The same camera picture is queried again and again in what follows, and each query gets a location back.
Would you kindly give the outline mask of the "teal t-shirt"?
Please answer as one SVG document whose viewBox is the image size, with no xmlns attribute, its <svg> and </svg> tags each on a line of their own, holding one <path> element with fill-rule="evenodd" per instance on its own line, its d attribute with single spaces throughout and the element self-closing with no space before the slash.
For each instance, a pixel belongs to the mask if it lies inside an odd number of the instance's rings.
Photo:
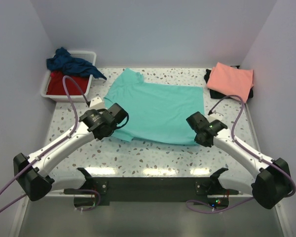
<svg viewBox="0 0 296 237">
<path fill-rule="evenodd" d="M 128 114 L 127 124 L 115 138 L 134 138 L 172 145 L 195 145 L 195 133 L 186 119 L 204 113 L 203 88 L 145 82 L 144 76 L 125 69 L 104 96 L 107 108 L 114 103 Z"/>
</svg>

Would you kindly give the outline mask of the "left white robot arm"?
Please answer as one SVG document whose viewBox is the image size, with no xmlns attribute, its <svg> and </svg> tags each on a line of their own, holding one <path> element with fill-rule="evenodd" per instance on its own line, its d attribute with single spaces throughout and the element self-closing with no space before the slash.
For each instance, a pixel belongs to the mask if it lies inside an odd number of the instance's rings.
<svg viewBox="0 0 296 237">
<path fill-rule="evenodd" d="M 52 170 L 74 151 L 93 140 L 110 137 L 129 121 L 128 113 L 117 103 L 108 109 L 90 109 L 59 138 L 29 155 L 19 153 L 13 159 L 16 180 L 31 201 L 50 191 L 74 189 L 86 194 L 92 189 L 92 176 L 84 169 L 60 176 Z"/>
</svg>

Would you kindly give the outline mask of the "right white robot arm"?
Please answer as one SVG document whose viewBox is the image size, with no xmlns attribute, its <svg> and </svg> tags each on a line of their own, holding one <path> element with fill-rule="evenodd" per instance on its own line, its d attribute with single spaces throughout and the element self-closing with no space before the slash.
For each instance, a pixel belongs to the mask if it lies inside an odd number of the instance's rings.
<svg viewBox="0 0 296 237">
<path fill-rule="evenodd" d="M 266 209 L 272 209 L 283 198 L 294 191 L 288 163 L 282 159 L 272 159 L 241 139 L 213 115 L 208 118 L 196 112 L 186 119 L 196 133 L 194 138 L 203 147 L 215 146 L 226 152 L 242 165 L 251 175 L 248 180 L 236 178 L 221 168 L 210 176 L 210 189 L 215 194 L 225 190 L 235 190 L 252 195 Z"/>
</svg>

